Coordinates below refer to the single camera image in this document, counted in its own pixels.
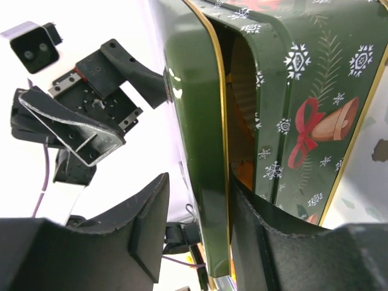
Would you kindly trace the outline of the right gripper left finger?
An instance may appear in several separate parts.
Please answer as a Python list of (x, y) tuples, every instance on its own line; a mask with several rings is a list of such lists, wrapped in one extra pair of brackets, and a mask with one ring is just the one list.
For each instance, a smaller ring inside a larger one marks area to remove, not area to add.
[(2, 219), (1, 289), (152, 290), (169, 194), (169, 175), (163, 173), (78, 227), (43, 218)]

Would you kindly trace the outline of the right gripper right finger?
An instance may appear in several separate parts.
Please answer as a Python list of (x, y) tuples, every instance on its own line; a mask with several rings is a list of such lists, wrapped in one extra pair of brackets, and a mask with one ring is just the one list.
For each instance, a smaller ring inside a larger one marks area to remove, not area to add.
[(298, 219), (230, 180), (239, 290), (386, 290), (387, 225), (329, 230)]

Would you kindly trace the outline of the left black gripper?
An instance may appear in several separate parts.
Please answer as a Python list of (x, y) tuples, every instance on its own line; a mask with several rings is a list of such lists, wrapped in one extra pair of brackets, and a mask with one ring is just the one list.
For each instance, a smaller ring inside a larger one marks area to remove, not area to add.
[(111, 39), (52, 82), (48, 92), (57, 100), (37, 86), (17, 89), (12, 129), (22, 133), (18, 139), (66, 148), (95, 166), (125, 144), (142, 114), (121, 88), (127, 81), (151, 108), (167, 101), (164, 77)]

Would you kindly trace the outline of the gold tin lid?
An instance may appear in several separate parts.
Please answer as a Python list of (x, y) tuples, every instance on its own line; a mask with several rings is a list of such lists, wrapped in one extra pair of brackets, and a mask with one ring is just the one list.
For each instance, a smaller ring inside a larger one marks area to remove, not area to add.
[(226, 76), (213, 25), (193, 1), (151, 1), (167, 91), (181, 134), (184, 174), (199, 218), (207, 270), (230, 273)]

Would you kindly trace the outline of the orange fish cookie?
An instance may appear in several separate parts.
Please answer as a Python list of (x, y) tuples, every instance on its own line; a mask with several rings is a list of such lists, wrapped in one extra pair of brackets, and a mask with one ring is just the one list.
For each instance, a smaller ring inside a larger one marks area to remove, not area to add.
[(249, 189), (253, 189), (254, 138), (243, 117), (239, 105), (233, 101), (228, 121), (229, 157), (236, 177)]

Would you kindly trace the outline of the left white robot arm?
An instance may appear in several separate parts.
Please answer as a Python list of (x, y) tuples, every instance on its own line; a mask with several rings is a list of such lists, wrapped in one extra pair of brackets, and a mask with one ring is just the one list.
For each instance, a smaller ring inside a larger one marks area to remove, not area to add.
[(96, 166), (125, 144), (142, 109), (122, 90), (130, 83), (152, 107), (166, 101), (164, 81), (111, 39), (78, 61), (43, 90), (15, 92), (13, 136), (56, 148), (53, 186), (41, 193), (52, 209), (35, 207), (33, 216), (66, 224), (80, 194), (91, 183)]

